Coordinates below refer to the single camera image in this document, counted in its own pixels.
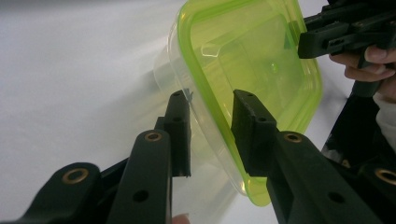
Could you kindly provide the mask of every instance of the white background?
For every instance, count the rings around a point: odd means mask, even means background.
[[[20,217],[58,169],[87,161],[101,170],[127,158],[152,129],[167,96],[155,57],[183,0],[0,2],[0,220]],[[325,0],[300,0],[304,16]],[[318,58],[324,94],[306,135],[321,148],[352,82]],[[219,167],[192,157],[192,177],[175,180],[174,215],[191,223],[276,223]]]

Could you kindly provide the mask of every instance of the white sleeve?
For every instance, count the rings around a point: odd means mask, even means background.
[[[379,107],[378,114],[376,115],[376,123],[396,153],[396,104],[383,100],[382,95],[379,93],[376,93],[373,98]]]

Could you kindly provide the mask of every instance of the container lid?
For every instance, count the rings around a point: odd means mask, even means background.
[[[316,61],[297,54],[305,31],[297,1],[190,0],[174,28],[170,61],[206,139],[218,155],[224,153],[211,143],[214,129],[219,132],[242,176],[240,187],[253,203],[267,205],[266,178],[245,172],[235,145],[233,90],[254,93],[279,130],[305,131],[321,97],[321,81]]]

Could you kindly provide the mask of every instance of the human hand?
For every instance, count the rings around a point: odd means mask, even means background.
[[[359,69],[359,54],[343,53],[330,56],[330,59],[336,63],[346,66],[345,76],[358,81],[374,82],[382,80],[378,92],[383,96],[385,101],[396,104],[396,49],[379,49],[375,46],[367,48],[364,53],[367,62],[372,65]],[[393,68],[387,68],[386,63],[392,63]]]
[[[186,215],[178,215],[172,218],[172,224],[190,224]]]

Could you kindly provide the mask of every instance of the transparent container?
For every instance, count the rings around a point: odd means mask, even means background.
[[[257,95],[279,130],[303,133],[321,97],[316,61],[297,55],[304,31],[296,0],[190,0],[154,64],[164,94],[182,89],[190,102],[200,139],[192,149],[208,144],[238,191],[258,206],[270,202],[266,178],[249,176],[239,157],[233,90]]]

